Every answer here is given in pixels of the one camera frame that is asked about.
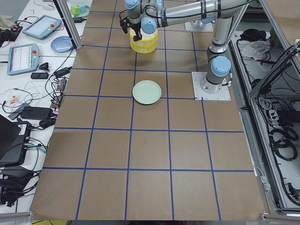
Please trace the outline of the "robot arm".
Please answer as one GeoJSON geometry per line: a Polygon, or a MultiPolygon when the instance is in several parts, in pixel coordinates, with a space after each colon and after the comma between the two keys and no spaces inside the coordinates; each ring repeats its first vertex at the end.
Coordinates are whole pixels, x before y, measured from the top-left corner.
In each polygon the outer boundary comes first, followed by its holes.
{"type": "Polygon", "coordinates": [[[209,94],[220,91],[224,78],[231,70],[231,62],[225,56],[232,32],[234,17],[249,4],[248,0],[199,0],[197,2],[163,8],[160,0],[126,0],[127,16],[120,18],[124,33],[134,30],[134,41],[142,34],[152,34],[157,28],[213,18],[213,38],[207,49],[209,70],[201,80],[201,89],[209,94]]]}

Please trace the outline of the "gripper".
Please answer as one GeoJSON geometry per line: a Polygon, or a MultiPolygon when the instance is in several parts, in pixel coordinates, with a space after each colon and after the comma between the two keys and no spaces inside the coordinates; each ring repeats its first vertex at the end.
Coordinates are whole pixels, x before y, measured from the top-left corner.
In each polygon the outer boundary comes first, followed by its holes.
{"type": "Polygon", "coordinates": [[[131,27],[134,32],[135,32],[135,36],[138,37],[138,40],[142,40],[142,34],[141,34],[141,25],[140,24],[134,24],[132,27],[131,27]]]}

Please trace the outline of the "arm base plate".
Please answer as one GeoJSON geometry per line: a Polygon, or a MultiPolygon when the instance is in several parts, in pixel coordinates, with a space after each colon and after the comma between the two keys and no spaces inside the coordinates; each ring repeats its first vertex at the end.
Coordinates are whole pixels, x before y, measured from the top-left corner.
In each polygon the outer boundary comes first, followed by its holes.
{"type": "Polygon", "coordinates": [[[213,32],[212,23],[203,23],[201,20],[186,22],[185,31],[189,32],[213,32]]]}
{"type": "Polygon", "coordinates": [[[226,78],[221,84],[211,84],[206,79],[207,72],[192,72],[195,100],[231,101],[226,78]]]}

